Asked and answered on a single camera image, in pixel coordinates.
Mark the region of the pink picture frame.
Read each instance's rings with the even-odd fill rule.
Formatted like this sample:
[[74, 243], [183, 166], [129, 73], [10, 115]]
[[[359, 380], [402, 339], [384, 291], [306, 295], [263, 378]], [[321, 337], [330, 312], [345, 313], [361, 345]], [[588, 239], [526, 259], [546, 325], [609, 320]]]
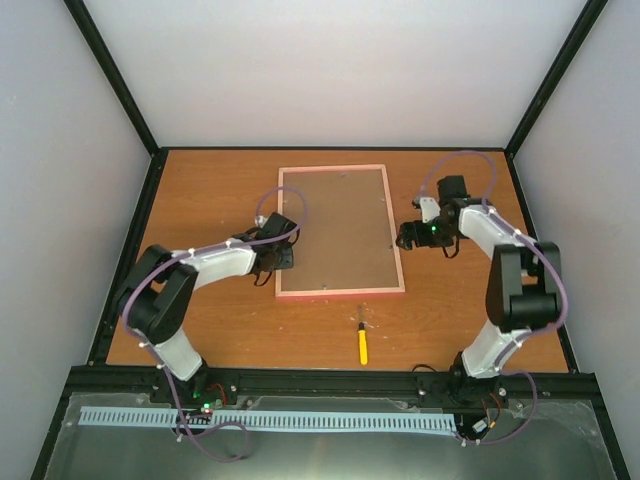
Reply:
[[278, 298], [405, 291], [386, 167], [282, 167], [278, 212], [301, 225], [294, 267], [276, 274]]

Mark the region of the yellow handled screwdriver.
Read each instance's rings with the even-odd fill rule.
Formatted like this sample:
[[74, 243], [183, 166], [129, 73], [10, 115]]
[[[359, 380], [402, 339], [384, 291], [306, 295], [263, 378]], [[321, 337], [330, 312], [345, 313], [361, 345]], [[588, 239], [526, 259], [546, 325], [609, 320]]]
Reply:
[[364, 319], [364, 307], [358, 306], [358, 349], [359, 349], [359, 362], [362, 366], [367, 366], [369, 363], [368, 343], [366, 334], [366, 322]]

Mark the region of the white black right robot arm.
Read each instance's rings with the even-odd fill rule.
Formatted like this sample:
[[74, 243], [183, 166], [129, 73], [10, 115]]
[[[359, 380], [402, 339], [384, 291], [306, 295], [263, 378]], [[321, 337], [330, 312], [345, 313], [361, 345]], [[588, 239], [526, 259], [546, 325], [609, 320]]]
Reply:
[[417, 220], [401, 224], [397, 247], [439, 248], [446, 258], [461, 240], [473, 241], [490, 262], [485, 294], [487, 320], [474, 341], [459, 352], [444, 391], [468, 405], [489, 394], [504, 365], [531, 337], [559, 328], [568, 314], [561, 256], [553, 242], [538, 242], [508, 223], [485, 198], [474, 198], [463, 176], [438, 181], [437, 197], [419, 194], [412, 202]]

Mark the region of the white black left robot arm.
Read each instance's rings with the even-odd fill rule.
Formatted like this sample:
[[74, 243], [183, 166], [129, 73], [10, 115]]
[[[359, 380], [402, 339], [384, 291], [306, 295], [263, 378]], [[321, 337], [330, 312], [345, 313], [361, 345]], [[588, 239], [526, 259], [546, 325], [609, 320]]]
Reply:
[[294, 266], [293, 246], [300, 226], [274, 212], [227, 240], [196, 249], [148, 247], [116, 294], [117, 314], [128, 332], [141, 340], [168, 371], [172, 388], [186, 402], [201, 400], [208, 390], [209, 367], [183, 327], [193, 293], [228, 278], [270, 278]]

